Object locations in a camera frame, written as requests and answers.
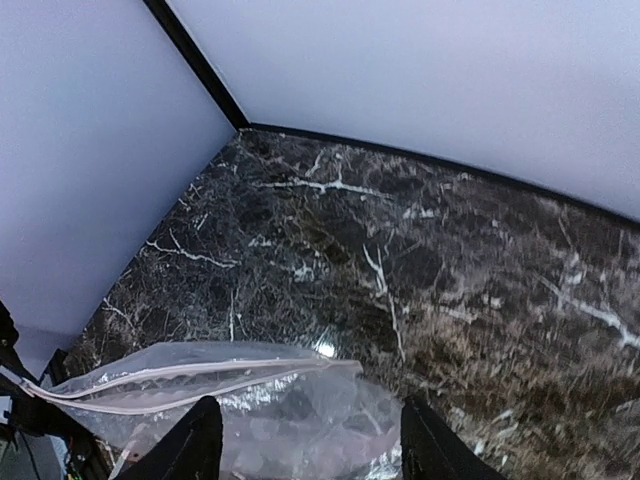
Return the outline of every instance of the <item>cable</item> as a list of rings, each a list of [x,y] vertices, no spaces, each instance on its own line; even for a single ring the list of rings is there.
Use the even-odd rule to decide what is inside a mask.
[[[38,471],[38,465],[36,465],[36,459],[33,456],[33,452],[31,451],[31,447],[29,446],[29,443],[27,443],[27,439],[25,438],[24,433],[22,433],[19,430],[18,430],[18,433],[22,437],[22,441],[24,442],[24,446],[27,447],[27,452],[29,452],[29,458],[31,458],[31,465],[33,466],[33,473],[35,473],[36,478],[38,480],[42,480],[42,477],[40,476],[40,472]]]

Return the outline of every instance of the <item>white wall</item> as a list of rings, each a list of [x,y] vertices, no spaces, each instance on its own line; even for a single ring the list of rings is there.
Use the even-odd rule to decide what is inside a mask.
[[[36,375],[232,134],[142,1],[0,2],[0,298]]]
[[[507,174],[640,219],[640,3],[170,0],[253,122]]]

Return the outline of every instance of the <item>black border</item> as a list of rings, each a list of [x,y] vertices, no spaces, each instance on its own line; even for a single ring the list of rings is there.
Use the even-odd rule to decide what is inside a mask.
[[[166,0],[143,0],[160,26],[180,51],[209,95],[218,104],[236,130],[249,126],[249,120],[213,70],[205,56],[187,33]]]
[[[435,166],[440,166],[444,168],[449,168],[451,170],[456,170],[458,172],[466,172],[470,175],[474,175],[476,177],[483,178],[491,182],[499,183],[501,185],[505,185],[510,188],[514,188],[520,191],[535,193],[536,195],[547,197],[547,198],[556,200],[558,202],[564,202],[574,207],[588,210],[604,218],[607,218],[610,221],[616,222],[621,226],[640,231],[640,222],[631,217],[627,217],[626,215],[616,213],[604,207],[599,207],[597,205],[586,202],[584,200],[579,200],[575,197],[570,197],[564,193],[559,193],[553,190],[549,190],[548,188],[540,185],[528,183],[523,180],[517,180],[515,178],[508,177],[500,173],[491,172],[488,170],[482,170],[477,167],[467,166],[462,163],[456,162],[454,160],[447,160],[440,157],[433,157],[431,155],[425,155],[422,153],[413,152],[411,150],[403,150],[401,148],[388,147],[386,145],[380,145],[378,143],[366,142],[363,140],[356,140],[348,137],[340,137],[337,135],[312,132],[309,130],[300,130],[297,128],[277,127],[274,125],[252,123],[251,125],[249,125],[248,128],[244,130],[257,130],[261,132],[282,133],[284,135],[308,138],[310,140],[318,140],[321,142],[330,142],[334,144],[338,143],[343,145],[349,145],[351,147],[363,148],[366,150],[379,152],[386,155],[396,155],[399,157],[410,158],[412,160],[423,162],[428,165],[435,165]]]
[[[430,165],[440,165],[457,171],[467,172],[471,175],[485,178],[487,180],[497,182],[511,188],[528,191],[547,198],[552,198],[560,202],[565,202],[578,208],[592,211],[611,221],[619,223],[621,226],[640,231],[640,221],[626,215],[613,212],[612,210],[604,207],[596,206],[584,200],[570,197],[563,193],[549,190],[548,188],[541,185],[535,185],[523,180],[516,180],[514,178],[507,177],[499,173],[482,170],[477,167],[466,166],[453,160],[446,160],[443,158],[412,152],[410,150],[388,147],[377,143],[355,140],[347,137],[311,132],[308,130],[300,130],[296,128],[279,127],[276,125],[251,123],[247,119],[247,117],[244,116],[240,106],[233,99],[233,96],[231,95],[231,93],[229,93],[224,83],[220,80],[211,65],[209,65],[209,62],[206,60],[202,52],[198,49],[197,45],[189,36],[189,33],[186,31],[182,23],[180,23],[180,20],[178,20],[178,18],[175,16],[166,0],[143,1],[149,8],[151,13],[153,13],[154,17],[158,20],[167,35],[169,35],[176,48],[178,48],[184,59],[187,61],[194,73],[198,76],[213,100],[218,104],[220,109],[224,112],[224,114],[236,130],[254,129],[264,132],[284,133],[286,135],[309,138],[322,142],[341,143],[353,147],[365,148],[389,155],[398,155],[420,162],[425,162]]]

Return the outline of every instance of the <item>transparent plastic bag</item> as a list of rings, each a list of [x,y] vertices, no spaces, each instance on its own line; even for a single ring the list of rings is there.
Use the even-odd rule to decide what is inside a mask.
[[[251,478],[393,478],[400,403],[360,363],[262,343],[160,343],[44,391],[109,444],[146,454],[205,395],[223,416],[221,469]]]

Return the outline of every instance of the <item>black frame edge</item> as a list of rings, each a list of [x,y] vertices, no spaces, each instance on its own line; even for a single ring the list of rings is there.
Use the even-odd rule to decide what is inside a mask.
[[[588,203],[584,200],[580,200],[578,198],[574,198],[560,192],[549,190],[548,188],[545,188],[541,185],[528,183],[526,181],[508,177],[500,173],[491,172],[488,170],[482,170],[480,168],[472,167],[469,165],[464,165],[454,160],[433,157],[431,155],[426,155],[426,154],[414,152],[411,150],[403,150],[401,148],[396,148],[396,147],[389,147],[389,146],[381,145],[378,143],[367,142],[363,140],[356,140],[353,138],[341,137],[338,135],[331,135],[326,133],[317,133],[317,132],[312,132],[309,130],[301,130],[297,128],[279,127],[276,125],[266,125],[262,123],[252,123],[248,127],[245,127],[244,130],[256,130],[256,131],[270,132],[270,133],[282,133],[285,135],[291,135],[295,137],[308,138],[310,140],[318,140],[321,142],[340,143],[343,145],[363,148],[366,150],[380,152],[387,155],[396,155],[400,157],[411,158],[413,160],[424,162],[429,165],[436,165],[444,168],[449,168],[452,170],[457,170],[459,172],[465,172],[470,175],[474,175],[476,177],[489,180],[492,182],[500,183],[502,185],[505,185],[514,189],[524,190],[530,193],[535,193],[536,195],[544,196],[546,198],[551,198],[559,202],[568,203],[569,205],[572,205],[574,207],[577,207],[583,210],[588,210],[592,213],[603,216],[608,220],[616,222],[627,228],[640,231],[640,221],[635,220],[631,217],[627,217],[626,215],[614,212],[604,207],[600,207],[600,206]]]
[[[233,99],[184,26],[173,13],[166,0],[143,0],[149,11],[162,26],[182,57],[189,64],[216,104],[236,129],[247,128],[249,120]]]

